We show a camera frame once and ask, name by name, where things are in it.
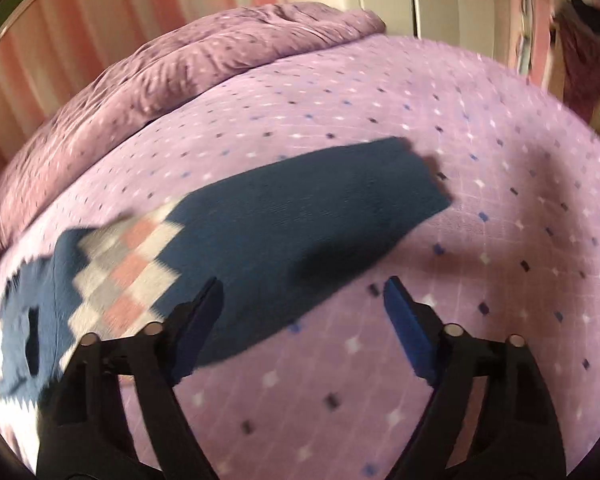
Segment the crumpled pink blanket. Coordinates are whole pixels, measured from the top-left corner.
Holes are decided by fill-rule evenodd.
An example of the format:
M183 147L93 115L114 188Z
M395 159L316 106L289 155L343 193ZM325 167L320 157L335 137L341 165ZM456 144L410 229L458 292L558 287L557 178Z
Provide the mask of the crumpled pink blanket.
M0 254L94 163L151 120L279 58L384 32L366 10L318 3L226 10L146 43L40 126L0 177Z

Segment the bed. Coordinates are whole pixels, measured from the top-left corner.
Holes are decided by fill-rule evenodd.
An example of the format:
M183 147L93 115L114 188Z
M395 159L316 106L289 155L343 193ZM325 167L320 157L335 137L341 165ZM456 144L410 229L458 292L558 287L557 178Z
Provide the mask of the bed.
M66 148L64 163L80 168L65 168L65 180L39 178L31 203L23 193L22 214L13 221L11 213L8 226L18 187L0 189L0 297L20 263L49 254L68 228L143 214L284 158L405 137L435 166L451 207L288 330L185 378L176 388L184 413L221 478L382 478L430 394L413 375L378 294L397 275L445 322L473 336L519 333L529 341L571 470L600 436L600 139L557 100L490 59L385 36L370 13L300 9L324 30L341 26L331 36L340 38L335 46L326 41L250 65L231 57L225 65L234 72L190 100L151 108L149 91L142 98L150 109L104 148L54 144L53 129L37 136L17 158L25 167L20 178L33 184L32 175L47 174L56 158L28 166L45 150ZM231 12L220 18L235 18ZM258 27L276 25L264 20ZM317 37L306 23L287 30ZM96 121L89 135L111 131L106 121L113 116L100 117L105 123ZM98 154L84 156L85 146ZM57 196L36 202L45 189ZM133 388L123 389L136 449L157 465ZM32 468L35 418L32 404L0 402L0 428Z

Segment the bedspread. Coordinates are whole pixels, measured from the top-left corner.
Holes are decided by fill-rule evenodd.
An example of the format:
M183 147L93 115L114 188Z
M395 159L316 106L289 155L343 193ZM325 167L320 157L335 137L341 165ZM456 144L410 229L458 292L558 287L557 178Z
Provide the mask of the bedspread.
M149 121L252 67L382 31L384 23L364 10L269 4L218 12L143 45L43 124L1 175L0 253Z
M452 206L288 330L185 378L176 395L203 450L223 479L382 478L430 394L382 307L396 274L445 322L529 341L573 468L600 436L600 139L514 73L444 44L374 35L215 86L41 213L0 260L0 294L23 258L49 254L67 228L385 136L406 137L437 165ZM136 448L155 464L126 390ZM0 421L13 408L0 406Z

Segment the garment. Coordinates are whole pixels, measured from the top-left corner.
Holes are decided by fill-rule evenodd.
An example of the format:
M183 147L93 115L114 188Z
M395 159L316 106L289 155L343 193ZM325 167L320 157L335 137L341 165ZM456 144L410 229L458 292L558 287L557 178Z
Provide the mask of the garment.
M329 148L238 174L106 228L64 232L0 310L0 396L36 402L87 332L135 333L211 276L225 307L198 365L294 322L449 205L400 139Z
M574 0L555 19L564 53L564 103L588 123L600 103L600 10Z

